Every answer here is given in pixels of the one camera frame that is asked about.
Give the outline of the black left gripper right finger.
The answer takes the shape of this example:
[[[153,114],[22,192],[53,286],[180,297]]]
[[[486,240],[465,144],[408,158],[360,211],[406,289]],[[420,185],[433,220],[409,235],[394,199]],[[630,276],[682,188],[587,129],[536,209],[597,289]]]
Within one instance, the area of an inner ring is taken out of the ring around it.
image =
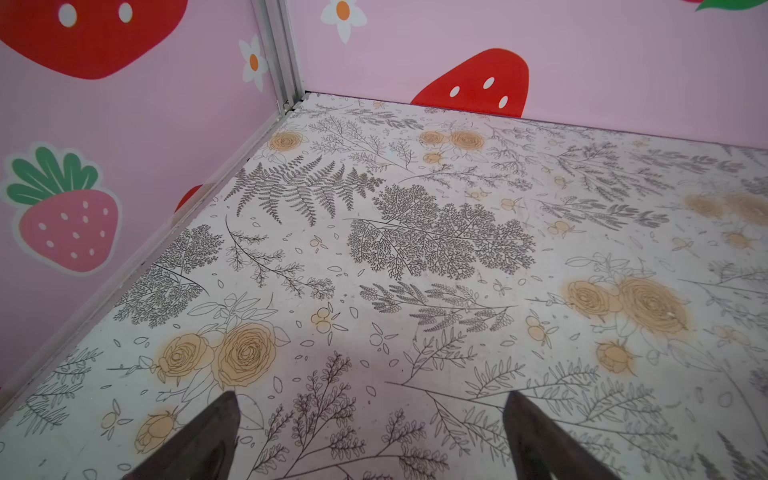
[[[618,479],[523,394],[508,395],[502,418],[518,479]]]

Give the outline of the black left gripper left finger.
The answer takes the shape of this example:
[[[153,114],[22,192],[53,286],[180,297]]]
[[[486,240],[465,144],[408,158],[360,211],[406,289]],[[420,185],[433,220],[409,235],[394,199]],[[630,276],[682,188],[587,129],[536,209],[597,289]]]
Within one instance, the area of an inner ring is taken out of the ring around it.
[[[124,479],[227,479],[240,420],[236,394],[223,393]]]

